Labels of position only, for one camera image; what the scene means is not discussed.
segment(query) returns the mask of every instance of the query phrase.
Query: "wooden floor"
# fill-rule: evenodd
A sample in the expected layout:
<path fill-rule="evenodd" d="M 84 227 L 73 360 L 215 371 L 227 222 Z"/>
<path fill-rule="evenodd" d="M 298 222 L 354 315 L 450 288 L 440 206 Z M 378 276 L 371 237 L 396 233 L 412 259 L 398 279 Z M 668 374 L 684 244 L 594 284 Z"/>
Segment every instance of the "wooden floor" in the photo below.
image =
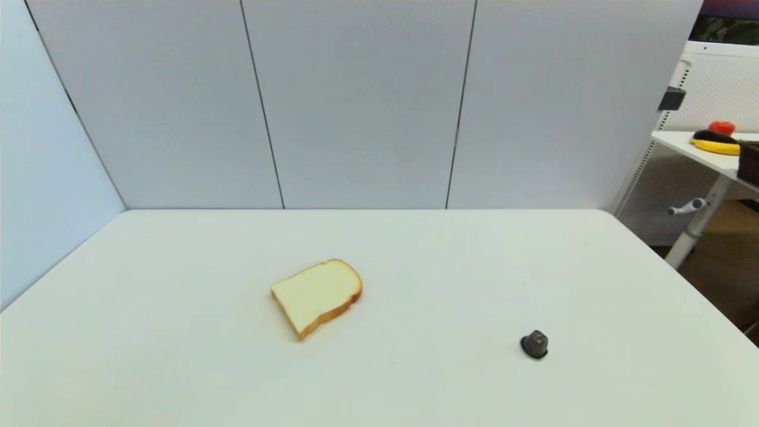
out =
<path fill-rule="evenodd" d="M 657 252 L 666 254 L 666 250 Z M 756 319 L 759 213 L 737 201 L 723 203 L 679 272 L 733 324 L 742 326 Z M 759 346 L 759 327 L 748 337 Z"/>

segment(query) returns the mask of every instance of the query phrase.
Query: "red tomato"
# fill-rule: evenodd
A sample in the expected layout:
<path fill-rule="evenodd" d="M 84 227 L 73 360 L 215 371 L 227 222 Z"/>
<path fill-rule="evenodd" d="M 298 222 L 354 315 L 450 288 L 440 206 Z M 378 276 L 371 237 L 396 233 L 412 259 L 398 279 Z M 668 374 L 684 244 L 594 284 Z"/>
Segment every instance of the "red tomato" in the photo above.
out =
<path fill-rule="evenodd" d="M 709 125 L 709 130 L 719 132 L 720 134 L 732 135 L 735 131 L 735 125 L 730 122 L 716 121 Z"/>

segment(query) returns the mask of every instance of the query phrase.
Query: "yellow banana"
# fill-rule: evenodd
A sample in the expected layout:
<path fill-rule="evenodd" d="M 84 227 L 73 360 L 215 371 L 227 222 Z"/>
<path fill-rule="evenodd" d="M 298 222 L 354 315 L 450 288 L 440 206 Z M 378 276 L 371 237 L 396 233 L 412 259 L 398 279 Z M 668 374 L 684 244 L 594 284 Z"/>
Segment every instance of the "yellow banana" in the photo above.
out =
<path fill-rule="evenodd" d="M 727 154 L 728 156 L 738 156 L 741 153 L 741 146 L 737 144 L 725 144 L 723 142 L 694 138 L 691 138 L 691 142 L 696 147 L 699 147 L 702 150 L 711 151 L 712 153 Z"/>

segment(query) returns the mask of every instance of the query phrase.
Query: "slice of bread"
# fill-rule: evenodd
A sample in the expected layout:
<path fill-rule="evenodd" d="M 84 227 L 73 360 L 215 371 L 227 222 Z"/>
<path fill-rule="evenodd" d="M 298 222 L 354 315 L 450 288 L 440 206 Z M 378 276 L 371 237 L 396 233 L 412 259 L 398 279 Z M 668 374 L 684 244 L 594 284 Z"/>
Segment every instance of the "slice of bread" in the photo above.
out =
<path fill-rule="evenodd" d="M 348 310 L 362 289 L 356 270 L 339 259 L 309 267 L 271 288 L 299 340 Z"/>

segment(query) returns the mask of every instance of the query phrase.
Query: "wicker basket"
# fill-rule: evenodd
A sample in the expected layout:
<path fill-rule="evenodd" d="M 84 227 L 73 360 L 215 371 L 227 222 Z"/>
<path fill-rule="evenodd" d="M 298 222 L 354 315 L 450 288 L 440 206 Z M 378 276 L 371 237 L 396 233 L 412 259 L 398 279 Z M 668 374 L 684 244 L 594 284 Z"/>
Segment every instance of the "wicker basket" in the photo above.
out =
<path fill-rule="evenodd" d="M 741 156 L 738 158 L 738 177 L 759 185 L 759 141 L 739 141 Z"/>

